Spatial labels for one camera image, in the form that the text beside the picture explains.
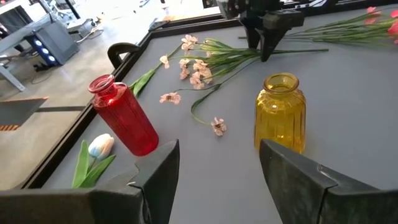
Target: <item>gray floor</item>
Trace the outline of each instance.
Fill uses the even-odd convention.
[[[108,47],[116,42],[140,41],[155,17],[153,11],[149,3],[136,15],[105,18],[103,33],[84,41],[80,51],[62,67],[35,72],[34,58],[12,62],[12,73],[26,90],[19,92],[7,81],[0,80],[0,100],[49,96],[42,107],[86,106],[92,97],[87,90],[89,83],[114,70],[106,55]],[[35,113],[18,130],[0,132],[0,190],[20,185],[78,115],[79,112]]]

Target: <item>white tulip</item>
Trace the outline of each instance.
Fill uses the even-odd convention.
[[[102,134],[88,146],[88,153],[96,159],[105,159],[111,152],[113,143],[114,138],[109,134]]]

